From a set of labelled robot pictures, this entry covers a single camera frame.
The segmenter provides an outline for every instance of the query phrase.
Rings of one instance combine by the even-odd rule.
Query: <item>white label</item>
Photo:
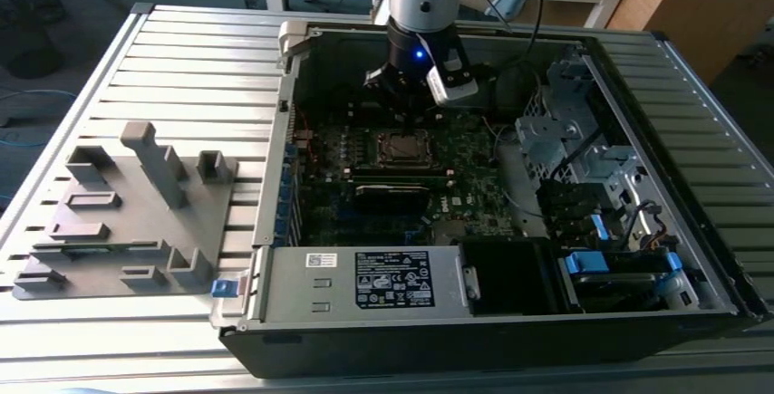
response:
[[[338,254],[307,254],[307,267],[335,267]]]

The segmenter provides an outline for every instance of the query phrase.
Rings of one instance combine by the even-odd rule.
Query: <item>warning symbols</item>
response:
[[[371,275],[370,274],[362,274],[358,276],[358,288],[366,288],[370,289],[371,288]]]
[[[389,274],[374,275],[374,288],[393,288],[393,281]]]
[[[436,306],[430,256],[422,252],[355,254],[355,302],[361,309]]]

